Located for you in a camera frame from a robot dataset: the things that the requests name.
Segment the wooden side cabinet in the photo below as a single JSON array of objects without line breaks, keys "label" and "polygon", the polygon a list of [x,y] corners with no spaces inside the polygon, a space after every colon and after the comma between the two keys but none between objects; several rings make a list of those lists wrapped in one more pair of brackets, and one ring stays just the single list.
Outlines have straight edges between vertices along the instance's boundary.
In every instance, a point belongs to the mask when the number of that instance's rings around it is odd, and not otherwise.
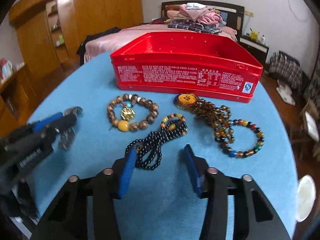
[{"label": "wooden side cabinet", "polygon": [[25,125],[40,101],[27,65],[1,84],[1,137]]}]

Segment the blue table cloth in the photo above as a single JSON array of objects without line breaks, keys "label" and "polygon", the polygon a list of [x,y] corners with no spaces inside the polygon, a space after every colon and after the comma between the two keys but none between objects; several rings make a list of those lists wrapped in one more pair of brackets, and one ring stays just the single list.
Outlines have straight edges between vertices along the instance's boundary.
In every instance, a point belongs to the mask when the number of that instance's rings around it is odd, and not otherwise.
[{"label": "blue table cloth", "polygon": [[95,176],[138,143],[142,161],[151,163],[133,171],[127,193],[114,203],[122,239],[198,239],[207,203],[193,191],[182,157],[190,145],[196,156],[227,176],[251,175],[293,235],[295,161],[284,124],[262,84],[249,103],[213,100],[230,110],[232,120],[255,125],[233,125],[234,142],[226,150],[205,121],[176,107],[174,94],[137,92],[158,105],[157,118],[145,130],[120,131],[111,125],[107,106],[123,95],[116,87],[110,55],[104,53],[67,77],[32,114],[30,120],[37,121],[75,106],[83,110],[70,148],[54,144],[53,152],[28,177],[40,215],[70,176]]}]

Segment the wooden door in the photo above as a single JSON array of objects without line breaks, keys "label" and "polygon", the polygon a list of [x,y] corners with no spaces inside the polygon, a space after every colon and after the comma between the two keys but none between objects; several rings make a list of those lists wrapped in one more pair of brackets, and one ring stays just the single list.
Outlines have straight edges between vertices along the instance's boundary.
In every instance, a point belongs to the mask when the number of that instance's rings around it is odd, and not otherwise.
[{"label": "wooden door", "polygon": [[45,11],[17,28],[17,37],[24,62],[33,79],[40,80],[60,68],[49,38]]}]

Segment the pink covered bed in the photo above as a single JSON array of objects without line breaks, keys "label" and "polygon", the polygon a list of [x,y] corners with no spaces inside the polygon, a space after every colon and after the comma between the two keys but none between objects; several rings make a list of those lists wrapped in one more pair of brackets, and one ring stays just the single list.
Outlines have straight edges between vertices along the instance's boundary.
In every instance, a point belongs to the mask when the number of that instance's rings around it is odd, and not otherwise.
[{"label": "pink covered bed", "polygon": [[[219,35],[237,41],[236,30],[227,26],[222,27],[221,30],[222,33],[211,35]],[[88,35],[79,46],[77,54],[80,56],[80,64],[83,65],[102,53],[116,51],[129,43],[134,44],[147,37],[150,37],[156,44],[163,44],[175,37],[181,40],[184,36],[189,37],[195,34],[207,33],[172,29],[168,27],[168,24],[143,24],[124,29],[114,27],[101,33]]]}]

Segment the wooden wardrobe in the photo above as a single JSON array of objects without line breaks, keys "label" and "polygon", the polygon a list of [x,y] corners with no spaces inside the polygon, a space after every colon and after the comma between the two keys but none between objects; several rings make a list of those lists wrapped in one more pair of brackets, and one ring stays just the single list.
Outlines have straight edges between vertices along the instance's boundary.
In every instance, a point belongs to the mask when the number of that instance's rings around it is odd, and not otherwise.
[{"label": "wooden wardrobe", "polygon": [[20,0],[9,10],[9,23],[17,31],[41,11],[46,12],[49,38],[60,67],[75,55],[86,36],[143,21],[142,0]]}]

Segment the white bathroom scale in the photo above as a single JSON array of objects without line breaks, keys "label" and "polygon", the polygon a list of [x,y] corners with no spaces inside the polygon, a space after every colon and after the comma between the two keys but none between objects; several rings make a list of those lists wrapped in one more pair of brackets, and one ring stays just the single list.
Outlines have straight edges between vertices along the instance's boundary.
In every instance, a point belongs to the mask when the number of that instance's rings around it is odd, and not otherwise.
[{"label": "white bathroom scale", "polygon": [[292,106],[296,105],[296,102],[292,97],[291,88],[286,83],[284,83],[283,81],[281,81],[279,79],[277,80],[276,91],[285,103],[292,105]]}]

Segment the plaid bag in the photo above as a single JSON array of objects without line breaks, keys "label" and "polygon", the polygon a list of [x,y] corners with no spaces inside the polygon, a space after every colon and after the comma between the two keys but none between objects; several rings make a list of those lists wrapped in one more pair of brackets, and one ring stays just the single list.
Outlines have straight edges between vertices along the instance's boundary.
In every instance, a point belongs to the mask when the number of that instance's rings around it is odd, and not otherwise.
[{"label": "plaid bag", "polygon": [[276,51],[270,57],[269,73],[282,77],[293,89],[300,90],[302,87],[300,62],[283,51]]}]

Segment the red metal tin box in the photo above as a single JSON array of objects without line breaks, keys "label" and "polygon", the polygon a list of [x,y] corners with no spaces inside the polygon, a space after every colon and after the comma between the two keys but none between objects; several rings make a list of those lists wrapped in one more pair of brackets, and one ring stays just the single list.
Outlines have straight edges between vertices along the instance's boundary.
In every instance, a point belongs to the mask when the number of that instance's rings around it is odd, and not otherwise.
[{"label": "red metal tin box", "polygon": [[163,44],[150,37],[127,44],[110,55],[122,90],[194,93],[248,103],[263,66],[230,38],[195,34]]}]

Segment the dark bedside table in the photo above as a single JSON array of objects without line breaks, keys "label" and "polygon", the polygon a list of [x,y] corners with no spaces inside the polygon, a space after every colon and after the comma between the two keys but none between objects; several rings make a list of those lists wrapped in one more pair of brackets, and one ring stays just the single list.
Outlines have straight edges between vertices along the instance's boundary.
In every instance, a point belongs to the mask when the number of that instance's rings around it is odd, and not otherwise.
[{"label": "dark bedside table", "polygon": [[245,48],[258,62],[260,62],[262,65],[265,64],[269,51],[268,46],[258,41],[253,41],[247,36],[240,37],[239,44]]}]

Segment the yellow pikachu toy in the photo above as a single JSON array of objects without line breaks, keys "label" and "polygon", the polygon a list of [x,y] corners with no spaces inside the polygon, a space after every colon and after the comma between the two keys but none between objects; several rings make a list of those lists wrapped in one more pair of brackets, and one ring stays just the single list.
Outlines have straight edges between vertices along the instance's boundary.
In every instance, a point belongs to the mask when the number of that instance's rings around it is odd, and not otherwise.
[{"label": "yellow pikachu toy", "polygon": [[252,29],[250,29],[250,31],[251,32],[250,32],[249,38],[253,41],[257,41],[259,37],[259,32]]}]

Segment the pile of folded clothes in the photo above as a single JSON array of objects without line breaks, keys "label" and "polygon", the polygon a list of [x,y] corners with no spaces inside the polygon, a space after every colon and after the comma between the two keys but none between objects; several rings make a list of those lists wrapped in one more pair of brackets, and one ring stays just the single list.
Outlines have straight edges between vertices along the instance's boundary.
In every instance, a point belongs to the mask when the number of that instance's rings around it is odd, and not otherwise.
[{"label": "pile of folded clothes", "polygon": [[222,12],[212,6],[201,3],[185,3],[167,5],[165,7],[168,27],[172,29],[189,30],[196,33],[219,34],[226,26]]}]

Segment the dark wooden headboard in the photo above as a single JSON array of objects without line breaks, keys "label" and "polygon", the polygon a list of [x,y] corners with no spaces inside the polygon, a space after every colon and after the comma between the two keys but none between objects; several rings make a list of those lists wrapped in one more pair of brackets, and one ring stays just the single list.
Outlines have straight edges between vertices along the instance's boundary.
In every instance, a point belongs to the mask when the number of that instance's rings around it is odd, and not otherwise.
[{"label": "dark wooden headboard", "polygon": [[214,8],[220,12],[228,14],[226,26],[237,31],[236,39],[240,41],[242,37],[242,30],[244,25],[245,7],[236,4],[230,4],[217,1],[203,1],[203,0],[180,0],[180,1],[168,1],[161,4],[161,16],[167,16],[167,11],[172,7],[178,7],[181,4],[187,4],[188,2],[200,3]]}]

